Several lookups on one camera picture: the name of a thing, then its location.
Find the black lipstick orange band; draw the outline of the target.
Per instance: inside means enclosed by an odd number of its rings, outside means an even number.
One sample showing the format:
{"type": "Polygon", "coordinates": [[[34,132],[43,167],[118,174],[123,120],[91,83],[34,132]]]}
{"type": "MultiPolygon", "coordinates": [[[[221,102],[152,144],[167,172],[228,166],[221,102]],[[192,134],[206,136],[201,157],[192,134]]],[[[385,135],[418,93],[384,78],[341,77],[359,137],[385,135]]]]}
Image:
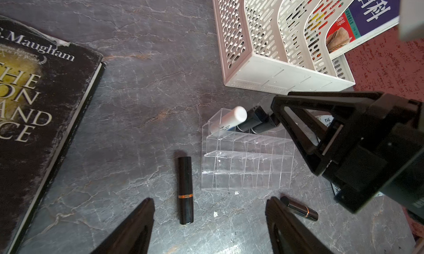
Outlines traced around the black lipstick orange band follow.
{"type": "Polygon", "coordinates": [[[194,222],[194,194],[192,159],[189,156],[178,160],[178,213],[181,225],[194,222]]]}

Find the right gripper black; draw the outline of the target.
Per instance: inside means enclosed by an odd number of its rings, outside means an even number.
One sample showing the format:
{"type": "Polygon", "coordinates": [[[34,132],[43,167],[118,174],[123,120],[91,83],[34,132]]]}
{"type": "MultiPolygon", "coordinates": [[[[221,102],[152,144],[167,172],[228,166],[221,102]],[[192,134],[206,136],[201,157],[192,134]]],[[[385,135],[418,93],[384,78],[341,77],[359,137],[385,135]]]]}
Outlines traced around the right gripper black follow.
{"type": "Polygon", "coordinates": [[[377,193],[424,217],[424,104],[381,92],[290,92],[271,110],[352,213],[377,193]]]}

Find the white lip balm tube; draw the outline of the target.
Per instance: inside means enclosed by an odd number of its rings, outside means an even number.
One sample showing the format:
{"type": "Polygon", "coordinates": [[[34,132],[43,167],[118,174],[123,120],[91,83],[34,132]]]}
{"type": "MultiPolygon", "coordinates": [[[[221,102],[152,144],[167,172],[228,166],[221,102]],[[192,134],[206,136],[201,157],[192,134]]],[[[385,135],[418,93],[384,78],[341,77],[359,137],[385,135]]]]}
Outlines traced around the white lip balm tube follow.
{"type": "Polygon", "coordinates": [[[221,130],[230,130],[243,123],[247,119],[247,111],[244,107],[237,106],[232,110],[222,109],[210,120],[210,133],[214,134],[221,130]]]}

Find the black lipstick angled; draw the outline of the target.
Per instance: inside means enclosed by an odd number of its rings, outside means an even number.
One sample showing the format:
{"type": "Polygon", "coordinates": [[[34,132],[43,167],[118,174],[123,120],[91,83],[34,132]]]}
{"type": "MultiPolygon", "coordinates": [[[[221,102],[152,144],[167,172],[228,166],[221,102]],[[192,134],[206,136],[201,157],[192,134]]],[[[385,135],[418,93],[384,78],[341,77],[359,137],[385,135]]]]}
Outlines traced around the black lipstick angled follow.
{"type": "Polygon", "coordinates": [[[267,113],[263,110],[261,106],[255,106],[249,111],[247,111],[247,118],[244,122],[236,126],[236,131],[238,132],[248,132],[255,126],[263,123],[267,118],[267,113]]]}

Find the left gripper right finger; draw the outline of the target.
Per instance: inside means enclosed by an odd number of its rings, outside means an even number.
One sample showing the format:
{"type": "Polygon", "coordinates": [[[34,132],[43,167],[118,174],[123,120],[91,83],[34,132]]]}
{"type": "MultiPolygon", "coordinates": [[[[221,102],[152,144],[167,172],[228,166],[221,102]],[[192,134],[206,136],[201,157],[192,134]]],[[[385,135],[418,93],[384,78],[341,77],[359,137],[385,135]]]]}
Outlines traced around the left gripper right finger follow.
{"type": "Polygon", "coordinates": [[[330,254],[327,248],[277,197],[266,203],[266,221],[275,254],[330,254]]]}

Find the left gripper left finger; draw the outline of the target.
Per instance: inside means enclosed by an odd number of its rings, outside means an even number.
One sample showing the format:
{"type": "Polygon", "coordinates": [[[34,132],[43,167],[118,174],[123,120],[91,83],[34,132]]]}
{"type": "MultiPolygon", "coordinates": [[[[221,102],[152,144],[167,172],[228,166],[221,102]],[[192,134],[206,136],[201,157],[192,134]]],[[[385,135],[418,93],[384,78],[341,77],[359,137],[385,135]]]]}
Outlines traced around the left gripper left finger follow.
{"type": "Polygon", "coordinates": [[[154,213],[153,199],[146,198],[92,253],[146,254],[150,245],[154,213]]]}

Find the black lipstick gold band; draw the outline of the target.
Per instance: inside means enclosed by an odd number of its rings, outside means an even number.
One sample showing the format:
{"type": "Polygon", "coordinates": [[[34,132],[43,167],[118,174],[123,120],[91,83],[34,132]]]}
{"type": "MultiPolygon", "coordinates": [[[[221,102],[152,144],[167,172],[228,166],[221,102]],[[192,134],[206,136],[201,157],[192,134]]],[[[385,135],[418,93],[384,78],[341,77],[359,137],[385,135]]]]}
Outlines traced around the black lipstick gold band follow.
{"type": "Polygon", "coordinates": [[[303,205],[299,202],[296,202],[289,197],[282,196],[280,198],[280,201],[288,207],[290,210],[292,210],[295,214],[298,214],[299,216],[302,216],[303,218],[306,218],[311,221],[318,221],[319,214],[314,211],[313,209],[307,207],[306,205],[303,205]]]}

